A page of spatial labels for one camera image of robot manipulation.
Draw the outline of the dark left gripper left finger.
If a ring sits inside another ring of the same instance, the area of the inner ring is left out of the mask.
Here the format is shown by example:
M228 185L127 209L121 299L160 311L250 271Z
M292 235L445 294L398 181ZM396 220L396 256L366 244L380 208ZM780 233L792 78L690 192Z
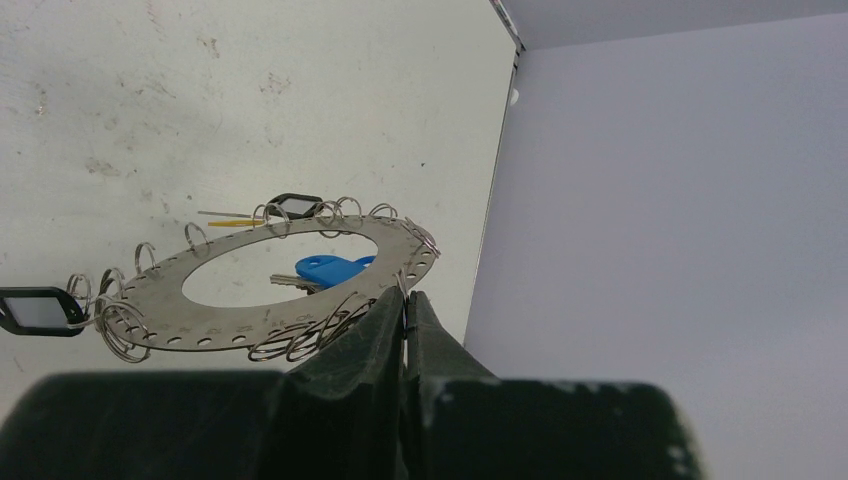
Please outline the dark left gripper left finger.
M391 479L400 289L297 368L86 372L35 384L1 428L5 479Z

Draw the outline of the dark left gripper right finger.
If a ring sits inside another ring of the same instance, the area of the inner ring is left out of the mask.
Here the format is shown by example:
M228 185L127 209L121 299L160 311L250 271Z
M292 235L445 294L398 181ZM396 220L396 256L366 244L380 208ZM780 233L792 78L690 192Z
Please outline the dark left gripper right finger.
M657 386L503 379L408 304L404 464L412 479L700 479L684 414Z

